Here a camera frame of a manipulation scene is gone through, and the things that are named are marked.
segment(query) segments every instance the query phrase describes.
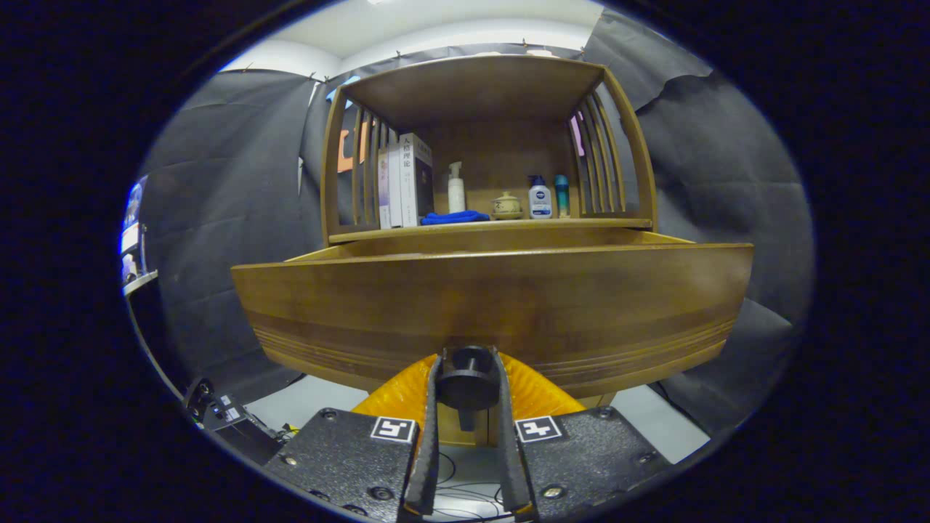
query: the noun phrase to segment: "wooden cabinet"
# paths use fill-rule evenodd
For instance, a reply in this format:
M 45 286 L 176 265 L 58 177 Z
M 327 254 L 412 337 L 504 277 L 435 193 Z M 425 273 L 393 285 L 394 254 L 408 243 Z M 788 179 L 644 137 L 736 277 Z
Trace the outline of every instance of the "wooden cabinet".
M 601 84 L 609 100 L 597 95 Z M 355 128 L 372 130 L 354 133 L 352 170 L 340 175 L 347 100 L 359 108 Z M 607 103 L 624 136 L 606 121 Z M 491 199 L 511 191 L 524 196 L 525 210 L 527 176 L 541 174 L 551 187 L 565 174 L 571 218 L 381 230 L 375 162 L 362 161 L 362 151 L 373 157 L 409 131 L 432 147 L 436 212 L 448 210 L 445 166 L 460 160 L 468 208 L 489 212 Z M 620 138 L 632 173 L 622 172 Z M 232 277 L 268 357 L 333 382 L 371 391 L 444 346 L 493 344 L 572 396 L 603 402 L 718 355 L 749 282 L 752 245 L 655 233 L 643 134 L 600 65 L 471 57 L 339 87 L 323 167 L 326 248 L 233 267 Z M 624 191 L 630 175 L 636 208 Z M 352 196 L 341 219 L 340 185 Z M 445 440 L 468 443 L 463 437 Z

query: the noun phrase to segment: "folded cloth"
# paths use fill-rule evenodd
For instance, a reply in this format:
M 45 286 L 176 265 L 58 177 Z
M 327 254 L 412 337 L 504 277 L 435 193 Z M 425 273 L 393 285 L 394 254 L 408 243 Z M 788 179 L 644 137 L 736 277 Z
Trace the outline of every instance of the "folded cloth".
M 422 220 L 423 225 L 443 225 L 444 223 L 465 223 L 467 221 L 490 221 L 491 217 L 477 210 L 463 210 L 452 214 L 431 212 Z

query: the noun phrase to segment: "wall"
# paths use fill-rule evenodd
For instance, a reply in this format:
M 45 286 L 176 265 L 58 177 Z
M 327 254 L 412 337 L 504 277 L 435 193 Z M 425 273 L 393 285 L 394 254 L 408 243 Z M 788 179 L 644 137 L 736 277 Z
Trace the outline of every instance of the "wall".
M 286 40 L 268 39 L 250 48 L 239 58 L 226 64 L 221 71 L 245 69 L 274 69 L 288 73 L 323 79 L 324 76 L 339 74 L 339 57 L 322 49 L 287 42 Z
M 548 20 L 491 19 L 449 23 L 405 34 L 341 59 L 320 48 L 268 39 L 250 48 L 221 71 L 274 69 L 314 78 L 336 76 L 356 67 L 402 54 L 467 44 L 520 43 L 580 49 L 588 42 L 592 27 Z
M 548 20 L 492 19 L 449 23 L 405 34 L 369 47 L 342 60 L 339 72 L 401 54 L 467 44 L 527 44 L 581 49 L 592 27 Z

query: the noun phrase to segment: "white book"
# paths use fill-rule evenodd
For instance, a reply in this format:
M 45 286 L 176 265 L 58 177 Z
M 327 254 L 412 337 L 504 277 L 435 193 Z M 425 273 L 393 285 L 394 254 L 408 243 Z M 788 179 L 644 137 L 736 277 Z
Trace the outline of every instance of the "white book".
M 416 227 L 432 212 L 432 150 L 412 132 L 398 137 L 401 145 L 401 206 L 404 227 Z
M 403 227 L 403 196 L 401 194 L 401 146 L 388 146 L 388 199 L 391 200 L 391 227 Z
M 391 191 L 388 187 L 388 150 L 378 149 L 378 218 L 382 229 L 391 228 Z

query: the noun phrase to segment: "open drawer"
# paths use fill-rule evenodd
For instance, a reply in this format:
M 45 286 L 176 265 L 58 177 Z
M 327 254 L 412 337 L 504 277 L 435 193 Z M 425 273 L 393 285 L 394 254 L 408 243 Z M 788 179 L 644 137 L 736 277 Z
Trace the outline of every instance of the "open drawer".
M 718 355 L 751 270 L 749 244 L 619 227 L 425 229 L 233 267 L 268 357 L 371 391 L 487 344 L 576 398 L 609 394 Z

